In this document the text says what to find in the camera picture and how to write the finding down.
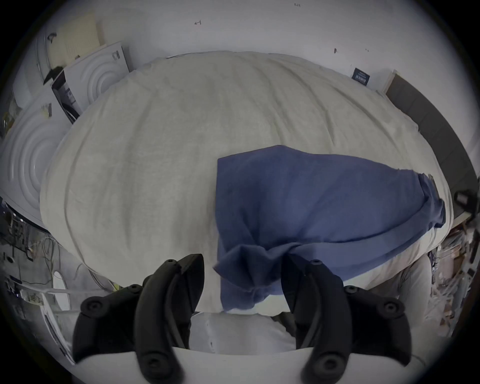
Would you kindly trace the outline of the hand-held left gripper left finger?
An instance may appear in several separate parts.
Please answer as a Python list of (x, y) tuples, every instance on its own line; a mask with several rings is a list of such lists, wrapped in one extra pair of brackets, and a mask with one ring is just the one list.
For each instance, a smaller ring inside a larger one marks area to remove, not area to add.
[(173, 348), (189, 349), (191, 318), (205, 283), (201, 254), (168, 259), (142, 285), (132, 284), (81, 303), (72, 359), (135, 352), (151, 384), (180, 384), (184, 370)]

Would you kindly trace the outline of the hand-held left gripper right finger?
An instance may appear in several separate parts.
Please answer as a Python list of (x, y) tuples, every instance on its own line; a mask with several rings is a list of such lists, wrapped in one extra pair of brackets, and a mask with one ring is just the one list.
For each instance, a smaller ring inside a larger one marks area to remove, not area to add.
[(344, 286), (321, 261), (294, 255), (282, 258), (281, 287), (297, 349), (312, 348), (302, 383), (338, 383), (352, 353), (411, 363), (411, 328), (399, 299)]

